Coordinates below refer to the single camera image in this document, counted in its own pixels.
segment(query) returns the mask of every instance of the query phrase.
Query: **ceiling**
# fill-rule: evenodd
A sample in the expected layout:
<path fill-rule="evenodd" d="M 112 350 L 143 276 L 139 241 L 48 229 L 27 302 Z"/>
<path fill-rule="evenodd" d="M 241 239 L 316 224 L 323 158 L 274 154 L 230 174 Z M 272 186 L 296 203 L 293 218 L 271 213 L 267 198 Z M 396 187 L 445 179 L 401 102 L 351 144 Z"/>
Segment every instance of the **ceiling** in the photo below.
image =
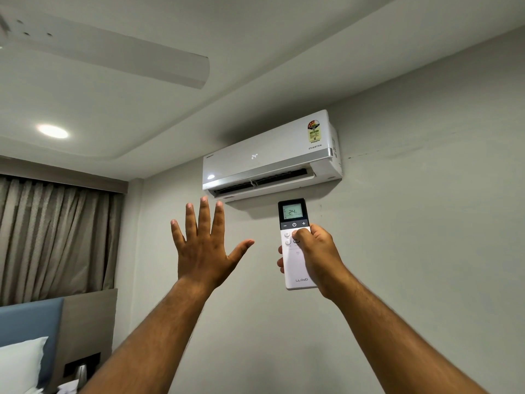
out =
<path fill-rule="evenodd" d="M 24 3 L 209 58 L 197 90 L 16 44 L 0 50 L 0 155 L 126 180 L 525 24 L 525 0 L 16 0 Z M 44 137 L 39 123 L 70 137 Z"/>

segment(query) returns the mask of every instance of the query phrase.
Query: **recessed ceiling light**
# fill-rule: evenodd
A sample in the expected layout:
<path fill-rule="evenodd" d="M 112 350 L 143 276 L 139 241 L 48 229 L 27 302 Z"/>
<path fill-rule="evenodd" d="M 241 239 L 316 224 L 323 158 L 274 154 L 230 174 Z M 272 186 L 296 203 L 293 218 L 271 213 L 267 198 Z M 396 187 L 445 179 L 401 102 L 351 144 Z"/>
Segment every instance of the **recessed ceiling light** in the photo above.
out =
<path fill-rule="evenodd" d="M 42 134 L 49 135 L 53 138 L 67 138 L 69 137 L 69 134 L 66 130 L 61 129 L 60 127 L 56 127 L 54 125 L 49 124 L 40 124 L 37 125 L 38 131 L 40 131 Z"/>

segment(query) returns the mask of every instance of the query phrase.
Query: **remote control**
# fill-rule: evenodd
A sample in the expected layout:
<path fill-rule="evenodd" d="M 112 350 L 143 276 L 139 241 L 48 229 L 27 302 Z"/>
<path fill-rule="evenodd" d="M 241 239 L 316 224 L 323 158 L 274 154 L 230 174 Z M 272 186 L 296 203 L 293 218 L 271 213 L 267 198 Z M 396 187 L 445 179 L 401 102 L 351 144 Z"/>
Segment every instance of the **remote control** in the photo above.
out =
<path fill-rule="evenodd" d="M 317 287 L 308 271 L 305 257 L 292 232 L 306 228 L 310 231 L 308 212 L 304 199 L 279 202 L 279 223 L 281 227 L 282 260 L 285 265 L 285 284 L 289 291 Z"/>

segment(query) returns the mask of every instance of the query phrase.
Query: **forearm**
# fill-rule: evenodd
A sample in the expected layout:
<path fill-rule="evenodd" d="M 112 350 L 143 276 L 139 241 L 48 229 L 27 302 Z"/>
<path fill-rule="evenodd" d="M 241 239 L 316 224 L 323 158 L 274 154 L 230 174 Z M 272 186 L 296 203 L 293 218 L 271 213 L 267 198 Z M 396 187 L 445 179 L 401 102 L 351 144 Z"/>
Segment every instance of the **forearm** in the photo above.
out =
<path fill-rule="evenodd" d="M 486 393 L 348 273 L 333 297 L 386 394 Z"/>
<path fill-rule="evenodd" d="M 167 393 L 210 293 L 179 280 L 82 392 Z"/>

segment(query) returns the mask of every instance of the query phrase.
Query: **person's left hand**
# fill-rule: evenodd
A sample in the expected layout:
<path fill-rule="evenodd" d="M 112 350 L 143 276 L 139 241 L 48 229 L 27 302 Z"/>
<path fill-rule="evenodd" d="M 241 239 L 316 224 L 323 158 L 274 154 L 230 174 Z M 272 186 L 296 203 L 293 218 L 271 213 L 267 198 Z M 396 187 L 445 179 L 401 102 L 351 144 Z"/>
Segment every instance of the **person's left hand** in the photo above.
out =
<path fill-rule="evenodd" d="M 199 225 L 195 219 L 193 205 L 186 205 L 186 239 L 176 220 L 171 221 L 171 233 L 179 252 L 179 280 L 195 283 L 211 293 L 232 273 L 251 245 L 246 239 L 226 255 L 224 250 L 224 206 L 215 205 L 215 216 L 210 234 L 208 199 L 200 199 Z"/>

